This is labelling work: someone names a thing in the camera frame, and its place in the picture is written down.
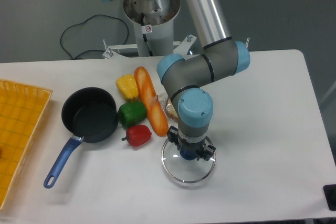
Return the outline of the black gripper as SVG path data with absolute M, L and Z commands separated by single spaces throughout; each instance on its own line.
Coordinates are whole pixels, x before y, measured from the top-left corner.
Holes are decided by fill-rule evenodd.
M 188 161 L 194 159 L 209 161 L 216 151 L 216 147 L 205 134 L 198 137 L 189 137 L 174 126 L 170 126 L 167 139 L 177 147 L 181 157 Z

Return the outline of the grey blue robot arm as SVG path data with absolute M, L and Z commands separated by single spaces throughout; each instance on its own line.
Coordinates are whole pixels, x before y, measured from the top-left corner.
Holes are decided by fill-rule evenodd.
M 204 50 L 190 59 L 174 53 L 180 0 L 124 0 L 123 9 L 133 22 L 139 56 L 162 57 L 156 70 L 178 115 L 178 127 L 165 131 L 168 140 L 183 159 L 209 160 L 215 153 L 206 135 L 213 101 L 202 87 L 246 70 L 250 54 L 232 39 L 218 0 L 186 1 Z

